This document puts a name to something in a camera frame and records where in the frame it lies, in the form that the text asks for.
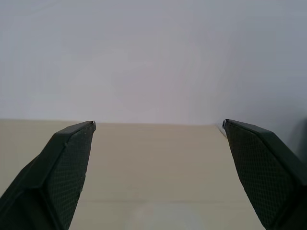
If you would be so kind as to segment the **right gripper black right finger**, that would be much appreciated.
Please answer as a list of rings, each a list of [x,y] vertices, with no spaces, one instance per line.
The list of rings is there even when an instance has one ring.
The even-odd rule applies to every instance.
[[[236,171],[267,230],[307,228],[307,167],[273,132],[223,122]]]

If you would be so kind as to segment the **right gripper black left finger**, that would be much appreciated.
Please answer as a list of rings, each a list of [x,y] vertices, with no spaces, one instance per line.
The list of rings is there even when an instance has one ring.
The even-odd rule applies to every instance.
[[[2,230],[69,229],[86,178],[95,121],[56,132],[0,198]]]

